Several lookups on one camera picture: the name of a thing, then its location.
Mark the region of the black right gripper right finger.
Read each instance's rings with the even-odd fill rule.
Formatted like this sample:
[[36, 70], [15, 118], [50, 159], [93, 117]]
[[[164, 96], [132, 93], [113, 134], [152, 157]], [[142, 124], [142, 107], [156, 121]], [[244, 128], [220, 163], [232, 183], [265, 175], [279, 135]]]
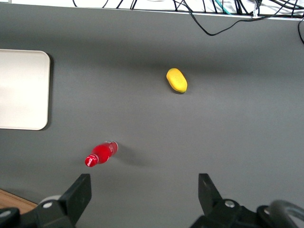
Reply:
[[205, 216], [240, 216], [242, 206], [235, 200], [222, 198], [211, 177], [199, 174], [198, 198]]

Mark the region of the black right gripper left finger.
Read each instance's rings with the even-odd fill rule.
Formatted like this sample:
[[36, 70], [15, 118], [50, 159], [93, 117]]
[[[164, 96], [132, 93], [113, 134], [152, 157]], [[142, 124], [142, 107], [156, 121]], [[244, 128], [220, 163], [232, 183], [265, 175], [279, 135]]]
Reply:
[[38, 205], [38, 227], [75, 227], [91, 197], [91, 176], [81, 174], [61, 196]]

